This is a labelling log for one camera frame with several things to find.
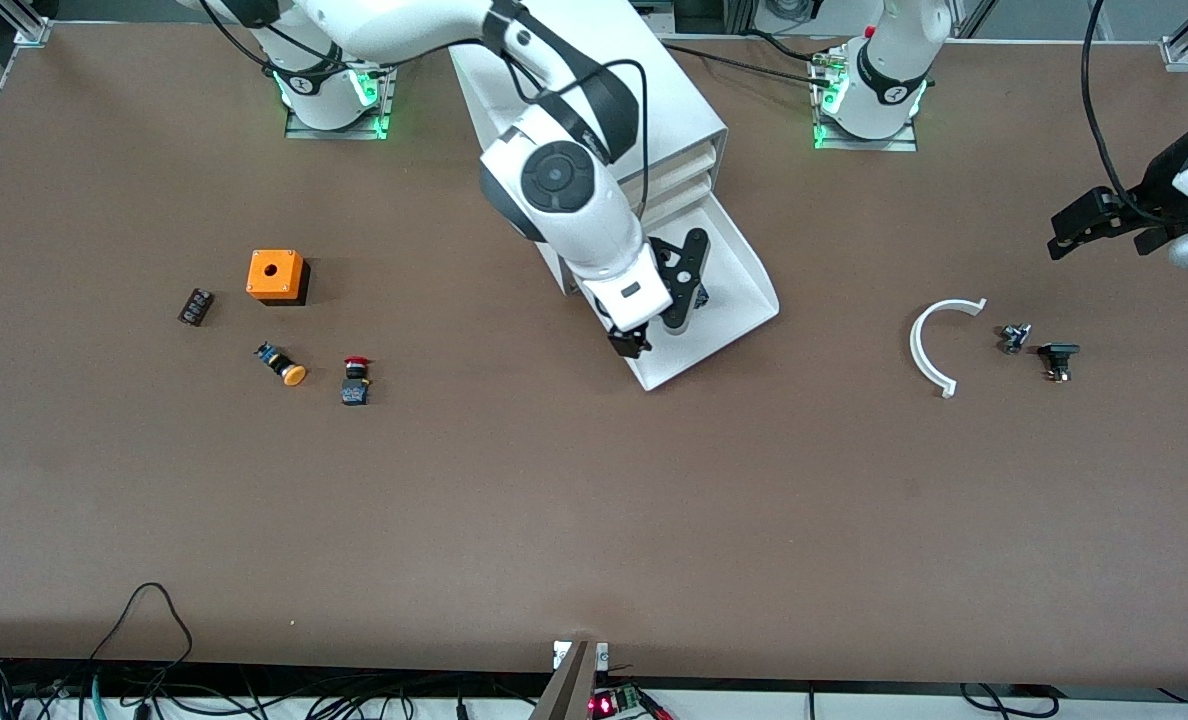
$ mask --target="black electrical component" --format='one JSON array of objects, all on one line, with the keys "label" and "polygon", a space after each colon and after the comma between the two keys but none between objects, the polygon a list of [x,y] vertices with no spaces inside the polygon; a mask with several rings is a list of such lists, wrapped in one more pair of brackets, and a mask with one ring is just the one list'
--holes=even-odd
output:
[{"label": "black electrical component", "polygon": [[207,315],[207,309],[211,307],[211,302],[215,299],[216,296],[213,293],[195,288],[195,291],[190,295],[190,299],[187,301],[187,305],[181,309],[181,315],[177,316],[177,320],[197,328],[202,324],[202,320]]},{"label": "black electrical component", "polygon": [[1072,342],[1050,342],[1038,348],[1038,355],[1047,360],[1047,377],[1053,383],[1070,379],[1070,355],[1076,355],[1079,346]]},{"label": "black electrical component", "polygon": [[607,716],[620,715],[632,707],[639,707],[639,691],[634,686],[621,686],[607,691],[598,691],[594,693],[594,697],[590,697],[590,719],[605,720]]}]

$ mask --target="white floor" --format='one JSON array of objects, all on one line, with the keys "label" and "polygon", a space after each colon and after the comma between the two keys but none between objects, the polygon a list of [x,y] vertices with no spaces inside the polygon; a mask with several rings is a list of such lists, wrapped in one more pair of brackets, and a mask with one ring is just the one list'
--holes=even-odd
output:
[{"label": "white floor", "polygon": [[[808,697],[803,693],[752,693],[752,691],[652,691],[652,697],[670,710],[676,720],[807,720]],[[249,703],[247,697],[238,702]],[[87,719],[95,720],[91,701],[86,701]],[[215,710],[233,710],[233,706],[217,697],[188,700],[188,705]],[[297,697],[270,707],[268,720],[303,720],[314,697]],[[1045,710],[1047,701],[1007,701],[1023,710]],[[412,720],[449,720],[456,716],[456,701],[448,697],[415,701]],[[962,697],[928,696],[879,696],[879,694],[826,694],[817,693],[815,716],[819,720],[990,720],[997,714],[975,710]],[[188,714],[179,708],[160,703],[164,720],[215,720],[206,715]],[[500,697],[466,699],[470,720],[527,720],[531,706],[517,700]],[[53,720],[77,720],[78,702],[63,700],[53,702]],[[366,716],[379,716],[380,702],[365,706]],[[109,720],[132,720],[133,708],[119,707],[118,701],[105,701],[105,714]],[[37,714],[36,702],[24,707],[23,719],[32,720]],[[632,716],[626,712],[623,716]],[[390,702],[385,716],[402,720],[402,707]],[[249,720],[241,715],[242,720]],[[1188,705],[1171,702],[1061,702],[1057,720],[1188,720]]]}]

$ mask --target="green cable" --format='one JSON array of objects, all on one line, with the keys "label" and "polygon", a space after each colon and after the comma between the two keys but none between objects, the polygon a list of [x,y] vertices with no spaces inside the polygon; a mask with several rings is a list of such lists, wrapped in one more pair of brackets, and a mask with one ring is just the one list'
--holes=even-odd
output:
[{"label": "green cable", "polygon": [[91,676],[91,705],[96,706],[96,720],[106,720],[105,707],[101,705],[101,683],[96,675]]}]

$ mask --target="yellow button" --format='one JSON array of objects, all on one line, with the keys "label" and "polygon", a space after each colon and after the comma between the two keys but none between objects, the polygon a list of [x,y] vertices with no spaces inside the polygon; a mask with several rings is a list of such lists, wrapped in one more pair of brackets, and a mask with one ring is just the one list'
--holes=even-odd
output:
[{"label": "yellow button", "polygon": [[302,368],[301,365],[292,365],[286,373],[283,373],[283,384],[289,387],[298,386],[303,379],[305,379],[305,368]]}]

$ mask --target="black cable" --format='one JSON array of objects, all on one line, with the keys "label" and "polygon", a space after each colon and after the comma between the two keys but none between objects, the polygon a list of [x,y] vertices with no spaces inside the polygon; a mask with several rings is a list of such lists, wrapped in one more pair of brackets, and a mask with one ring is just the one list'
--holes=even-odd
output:
[{"label": "black cable", "polygon": [[526,69],[525,67],[522,67],[522,64],[518,63],[518,59],[506,58],[506,65],[510,67],[510,76],[516,82],[516,91],[518,94],[518,97],[522,97],[522,100],[524,100],[524,102],[526,102],[527,100],[526,100],[526,96],[524,94],[522,94],[522,86],[518,86],[518,72],[522,72],[522,76],[524,76],[525,78],[527,78],[527,82],[530,82],[531,86],[537,91],[544,91],[545,90],[545,88],[541,86],[539,80],[536,78],[536,76],[533,74],[531,74],[531,70]]},{"label": "black cable", "polygon": [[[993,705],[984,705],[982,702],[977,702],[977,700],[968,694],[968,684],[979,686],[986,691]],[[993,688],[986,683],[959,683],[959,691],[963,694],[963,700],[968,701],[968,705],[975,707],[978,710],[997,712],[1001,720],[1010,720],[1012,715],[1016,716],[1031,716],[1034,720],[1047,720],[1048,716],[1055,716],[1057,712],[1061,712],[1061,701],[1055,696],[1048,700],[1053,701],[1053,707],[1043,712],[1030,712],[1030,710],[1017,710],[1015,707],[1007,707],[998,697],[998,693],[993,691]]]},{"label": "black cable", "polygon": [[244,680],[244,686],[247,687],[247,694],[252,696],[252,702],[255,703],[255,710],[260,712],[260,720],[270,720],[270,715],[265,714],[265,708],[261,707],[261,700],[255,696],[255,688],[252,688],[252,683],[247,680],[247,672],[244,670],[242,665],[238,667],[238,675]]},{"label": "black cable", "polygon": [[[527,95],[522,90],[522,83],[518,82],[516,63],[511,59],[506,59],[506,65],[510,67],[510,76],[513,78],[513,83],[516,83],[518,99],[526,102],[526,105],[536,105],[536,102],[539,101],[541,95],[527,97]],[[558,90],[544,91],[544,94],[563,95],[565,91],[575,90],[576,87],[581,87],[582,83],[588,81],[588,78],[594,77],[595,74],[600,72],[600,70],[611,70],[617,65],[630,65],[636,70],[639,70],[639,80],[643,83],[643,108],[640,108],[640,110],[643,110],[643,137],[640,138],[640,144],[643,145],[643,197],[639,200],[638,213],[639,217],[643,217],[643,213],[647,209],[647,164],[650,162],[647,158],[647,70],[643,67],[643,63],[639,63],[638,59],[613,59],[611,63],[600,64],[599,68],[594,68],[589,72],[586,72],[584,76],[575,78],[573,82],[567,83],[567,86],[558,88]],[[535,78],[531,78],[531,81],[536,83]]]},{"label": "black cable", "polygon": [[315,50],[314,48],[310,48],[309,45],[303,44],[303,42],[297,40],[297,38],[293,38],[291,34],[287,34],[286,32],[280,31],[278,27],[274,27],[273,24],[270,24],[268,26],[265,26],[265,29],[267,29],[270,32],[273,32],[274,34],[282,37],[283,40],[291,42],[292,45],[295,45],[297,48],[301,48],[301,50],[305,50],[307,53],[314,55],[315,58],[318,58],[318,59],[323,61],[324,63],[333,63],[334,65],[339,65],[337,70],[348,70],[348,69],[352,69],[350,68],[350,63],[346,63],[346,61],[343,61],[341,58],[333,58],[333,56],[330,56],[330,55],[320,53],[318,50]]},{"label": "black cable", "polygon": [[1181,697],[1178,694],[1176,694],[1174,691],[1167,691],[1164,688],[1155,688],[1155,689],[1156,689],[1156,691],[1161,691],[1162,694],[1165,694],[1165,696],[1170,697],[1171,700],[1174,700],[1176,702],[1188,702],[1188,700],[1184,700],[1184,697]]},{"label": "black cable", "polygon": [[525,696],[525,694],[511,691],[510,688],[504,687],[501,683],[498,683],[494,680],[492,680],[492,687],[497,688],[499,691],[506,693],[507,696],[514,697],[516,700],[524,701],[527,705],[536,707],[536,701],[531,700],[531,697]]},{"label": "black cable", "polygon": [[1164,219],[1144,211],[1140,206],[1137,206],[1137,200],[1135,200],[1132,194],[1124,190],[1118,170],[1114,170],[1114,160],[1110,159],[1110,150],[1105,145],[1105,135],[1101,135],[1101,125],[1097,121],[1097,110],[1092,109],[1092,89],[1088,69],[1092,62],[1092,37],[1097,34],[1097,19],[1101,17],[1102,5],[1105,5],[1105,0],[1097,0],[1095,4],[1092,4],[1092,14],[1087,21],[1087,33],[1083,34],[1083,58],[1079,65],[1079,81],[1083,90],[1083,113],[1087,113],[1087,124],[1092,128],[1092,138],[1097,140],[1097,152],[1100,152],[1101,164],[1105,165],[1105,173],[1110,176],[1110,184],[1114,187],[1114,192],[1118,192],[1124,204],[1132,209],[1135,214],[1150,220],[1151,223],[1165,225],[1167,221]]},{"label": "black cable", "polygon": [[187,661],[187,657],[190,657],[190,652],[192,652],[192,633],[190,632],[190,626],[187,625],[187,621],[181,619],[181,614],[177,612],[177,605],[172,601],[172,593],[169,593],[168,588],[154,582],[138,585],[137,588],[132,590],[132,596],[127,598],[127,605],[124,606],[122,614],[119,614],[118,620],[114,621],[114,626],[110,629],[110,632],[105,633],[105,638],[101,638],[101,642],[97,643],[96,650],[91,651],[91,655],[87,656],[88,664],[91,664],[91,662],[96,659],[96,655],[102,650],[102,648],[105,648],[105,644],[109,643],[110,638],[113,638],[114,634],[116,634],[122,627],[124,620],[127,620],[127,615],[132,611],[132,605],[135,604],[135,599],[140,596],[143,590],[150,588],[158,590],[159,594],[162,594],[163,600],[168,604],[169,614],[172,615],[175,624],[177,624],[178,629],[181,629],[181,633],[184,638],[187,638],[187,650],[184,650],[177,659],[169,662],[169,664],[162,667],[162,669],[154,674],[154,677],[146,684],[146,691],[143,694],[143,700],[154,697],[156,694],[158,694],[159,688],[163,686],[164,680],[168,676],[168,671],[172,670],[173,667],[181,665],[182,662]]},{"label": "black cable", "polygon": [[78,720],[83,720],[83,696],[87,693],[87,672],[78,678]]},{"label": "black cable", "polygon": [[[385,702],[380,703],[380,716],[377,716],[375,720],[385,720],[385,708],[388,707],[388,701],[392,700],[394,699],[386,697]],[[398,706],[403,709],[403,720],[412,720],[416,716],[416,703],[406,694],[398,694]]]},{"label": "black cable", "polygon": [[211,10],[211,6],[207,4],[207,0],[198,0],[198,4],[202,6],[202,12],[207,13],[207,18],[211,20],[211,24],[214,24],[214,26],[219,29],[220,34],[223,34],[225,39],[228,40],[230,45],[236,48],[240,53],[246,55],[248,61],[254,61],[254,63],[260,65],[260,68],[268,70],[268,72],[278,72],[280,76],[286,76],[286,77],[303,77],[303,78],[328,77],[328,76],[334,76],[334,74],[341,72],[341,69],[305,70],[304,72],[298,72],[298,70],[286,70],[279,68],[273,63],[270,63],[270,61],[267,59],[261,59],[259,58],[259,56],[255,56],[255,53],[252,53],[252,51],[248,50],[241,42],[239,42],[236,37],[230,34],[228,29],[225,29],[225,24],[220,21],[220,18],[216,17],[215,10]]},{"label": "black cable", "polygon": [[15,720],[12,712],[12,684],[8,676],[4,674],[4,665],[0,664],[0,720]]},{"label": "black cable", "polygon": [[796,51],[786,48],[785,44],[783,44],[783,42],[777,40],[776,36],[773,36],[772,33],[763,32],[759,29],[751,27],[746,29],[746,31],[741,32],[741,34],[752,34],[753,37],[762,37],[764,40],[771,42],[772,48],[776,48],[778,51],[781,51],[782,55],[789,56],[789,58],[795,58],[796,61],[804,61],[804,63],[808,64],[813,63],[811,55],[796,53]]},{"label": "black cable", "polygon": [[663,45],[666,46],[666,49],[670,49],[670,50],[675,51],[676,53],[695,55],[699,58],[704,58],[704,59],[708,59],[708,61],[715,61],[716,63],[722,63],[725,65],[731,65],[731,67],[734,67],[734,68],[741,68],[741,69],[745,69],[745,70],[751,70],[751,72],[763,72],[763,74],[767,74],[767,76],[772,76],[772,77],[791,78],[792,81],[805,82],[809,86],[830,87],[830,81],[827,81],[827,78],[814,78],[814,77],[808,77],[808,76],[796,76],[796,74],[794,74],[794,72],[782,72],[781,70],[773,70],[772,68],[763,68],[763,67],[759,67],[759,65],[751,65],[750,63],[742,63],[739,59],[723,58],[722,55],[704,53],[704,51],[702,51],[702,50],[693,50],[691,48],[682,48],[682,46],[678,46],[678,45],[670,45],[670,44],[663,44]]},{"label": "black cable", "polygon": [[470,720],[470,708],[465,706],[461,683],[456,683],[456,720]]},{"label": "black cable", "polygon": [[[196,684],[187,684],[187,683],[165,683],[163,687],[165,689],[179,688],[179,689],[187,689],[188,691],[206,691],[206,693],[210,693],[210,694],[213,694],[213,696],[215,696],[215,697],[222,697],[225,701],[228,701],[230,705],[233,705],[234,707],[236,707],[236,710],[211,710],[211,708],[206,708],[206,707],[192,707],[190,705],[187,705],[187,703],[182,702],[177,697],[172,696],[172,693],[166,693],[168,701],[170,703],[173,703],[175,706],[179,707],[182,710],[192,712],[192,714],[206,715],[206,716],[235,716],[235,715],[252,715],[252,714],[254,714],[254,712],[257,710],[257,708],[273,707],[273,706],[278,705],[279,702],[284,702],[284,701],[291,700],[291,697],[301,696],[302,693],[309,691],[309,689],[318,688],[320,686],[324,686],[324,684],[328,684],[328,683],[339,682],[339,680],[350,680],[350,683],[347,683],[346,686],[343,686],[341,688],[337,688],[334,691],[334,693],[337,693],[337,694],[343,694],[346,691],[346,688],[350,688],[353,686],[361,684],[361,682],[366,682],[366,680],[377,680],[377,678],[385,678],[385,676],[381,675],[381,674],[378,674],[378,672],[360,672],[360,674],[353,674],[353,675],[333,676],[333,678],[315,680],[315,682],[312,682],[310,684],[307,684],[307,686],[303,686],[301,688],[293,689],[293,691],[290,691],[287,694],[283,694],[283,696],[274,697],[274,700],[271,700],[268,702],[257,703],[255,707],[247,707],[247,706],[245,706],[242,703],[239,703],[236,700],[233,700],[233,697],[228,696],[228,694],[225,694],[225,693],[221,693],[221,691],[215,691],[215,689],[206,687],[206,686],[196,686]],[[390,683],[387,687],[385,687],[385,689],[393,689],[393,688],[397,688],[397,687],[402,687],[402,684],[403,683]]]}]

